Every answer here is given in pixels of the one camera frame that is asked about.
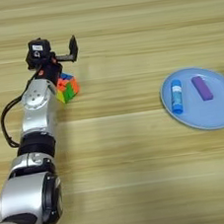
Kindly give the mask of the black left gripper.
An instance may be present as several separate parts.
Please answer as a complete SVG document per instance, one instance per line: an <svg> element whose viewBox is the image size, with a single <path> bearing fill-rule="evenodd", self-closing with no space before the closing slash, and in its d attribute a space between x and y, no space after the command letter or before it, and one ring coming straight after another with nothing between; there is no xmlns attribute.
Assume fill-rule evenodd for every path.
<svg viewBox="0 0 224 224"><path fill-rule="evenodd" d="M44 58L32 58L31 54L27 54L26 61L29 70L35 70L35 79L48 80L54 85L57 85L60 74L62 73L63 66L62 62L76 62L78 54L78 44L74 36L69 40L69 50L68 55L56 55L55 52L51 52Z"/></svg>

